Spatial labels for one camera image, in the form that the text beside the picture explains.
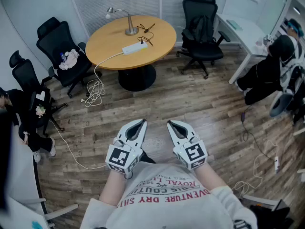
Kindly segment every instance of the black bag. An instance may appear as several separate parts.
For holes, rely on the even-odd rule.
[[[213,42],[213,25],[206,15],[192,19],[189,31],[199,43]]]

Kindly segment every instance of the chair armrest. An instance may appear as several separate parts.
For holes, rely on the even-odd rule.
[[[41,81],[41,87],[43,88],[44,87],[44,84],[47,82],[47,81],[49,81],[49,80],[51,80],[52,79],[52,77],[50,77],[50,76],[48,76],[48,77],[46,77],[46,78],[43,78],[43,80]]]
[[[188,29],[184,29],[182,31],[182,36],[185,36],[188,40],[194,41],[195,38],[193,37],[193,35],[191,34],[191,32]]]
[[[29,111],[32,111],[32,110],[34,110],[34,108],[35,108],[36,94],[37,94],[36,92],[33,92],[33,93],[32,93],[32,96],[31,96],[31,98],[30,98]]]
[[[80,42],[78,46],[84,51],[84,53],[86,53],[86,43]]]
[[[225,39],[227,42],[230,42],[230,38],[223,32],[223,31],[219,31],[219,34],[221,35],[221,37],[218,39],[217,41],[217,46],[219,46],[219,44],[223,41],[223,39]]]
[[[230,38],[223,31],[219,31],[219,34],[221,34],[221,36],[223,36],[227,42],[231,41]]]
[[[49,77],[50,78],[53,78],[55,76],[55,71],[54,71],[52,66],[49,68],[48,72],[49,72]]]

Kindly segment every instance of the hand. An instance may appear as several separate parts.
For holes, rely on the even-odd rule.
[[[263,38],[263,43],[265,46],[269,46],[270,44],[272,44],[274,42],[273,37],[271,35],[266,35]]]
[[[28,142],[28,135],[27,134],[24,135],[24,144],[25,145],[29,144],[29,142]]]

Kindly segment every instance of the white cable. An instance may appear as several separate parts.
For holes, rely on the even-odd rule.
[[[102,63],[104,63],[105,61],[118,56],[120,54],[123,54],[123,52],[117,53],[116,55],[113,55],[111,57],[109,57],[108,59],[103,60],[102,62],[98,63],[95,68],[94,68],[94,74],[96,75],[97,80],[91,80],[87,83],[87,90],[90,93],[90,96],[88,97],[87,100],[81,99],[81,102],[85,102],[85,106],[88,108],[90,106],[97,106],[102,104],[102,95],[105,95],[106,91],[104,89],[104,83],[100,80],[100,78],[98,77],[98,75],[96,74],[95,70],[96,68],[101,65]],[[90,82],[95,82],[93,86],[89,87],[89,83]],[[96,100],[100,99],[100,103],[98,104],[93,104],[95,103]]]
[[[267,141],[267,144],[268,144],[268,142],[270,142],[270,143],[273,145],[273,147],[277,147],[277,151],[276,151],[276,154],[275,154],[275,156],[277,156],[277,152],[278,152],[278,150],[279,150],[279,146],[278,146],[278,145],[275,145],[271,140],[268,140],[268,141]],[[235,186],[234,186],[234,190],[237,191],[237,190],[243,188],[242,191],[241,191],[241,193],[240,193],[240,195],[239,195],[239,198],[241,198],[242,196],[244,196],[244,195],[249,191],[249,188],[250,188],[250,187],[252,187],[252,188],[254,188],[254,189],[257,189],[257,188],[262,184],[263,178],[262,178],[262,177],[259,177],[259,176],[256,174],[256,172],[255,172],[255,170],[256,170],[256,167],[255,167],[256,160],[257,160],[258,157],[260,157],[260,156],[262,156],[262,155],[263,155],[263,154],[260,154],[259,156],[257,156],[257,157],[255,158],[255,160],[254,160],[254,163],[253,163],[253,176],[256,177],[256,178],[259,178],[259,179],[261,180],[260,183],[259,183],[256,187],[254,187],[254,186],[252,186],[249,182],[238,181],[238,182],[235,184]]]
[[[53,125],[54,125],[55,129],[57,130],[58,134],[61,136],[59,130],[56,128],[56,126],[55,126],[54,123],[53,123]],[[62,136],[61,136],[61,138],[62,138],[62,140],[64,140],[64,142],[65,142],[66,145],[68,146],[68,149],[69,149],[70,153],[72,154],[72,156],[73,156],[75,162],[76,162],[78,165],[80,165],[81,167],[83,167],[83,168],[85,168],[85,169],[87,169],[87,170],[95,170],[95,169],[99,169],[99,168],[102,168],[102,167],[107,166],[107,165],[104,165],[104,166],[100,166],[100,167],[96,167],[96,168],[87,168],[87,167],[83,166],[82,164],[78,163],[77,160],[76,160],[76,158],[75,158],[75,156],[74,156],[74,154],[72,153],[72,151],[71,151],[71,149],[70,149],[70,147],[69,147],[69,144],[66,142],[66,140],[65,140]]]

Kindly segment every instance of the chair backrest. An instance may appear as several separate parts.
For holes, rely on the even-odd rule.
[[[28,59],[23,59],[19,55],[19,51],[13,53],[10,57],[10,66],[13,68],[12,74],[21,86],[22,90],[27,94],[38,91],[40,83],[34,71],[33,64]]]
[[[51,60],[55,69],[59,68],[60,53],[70,52],[71,49],[79,51],[78,46],[72,40],[68,23],[59,22],[55,17],[44,22],[37,29],[37,47]]]
[[[183,0],[186,28],[190,27],[191,21],[198,16],[207,16],[213,25],[218,6],[215,0]]]

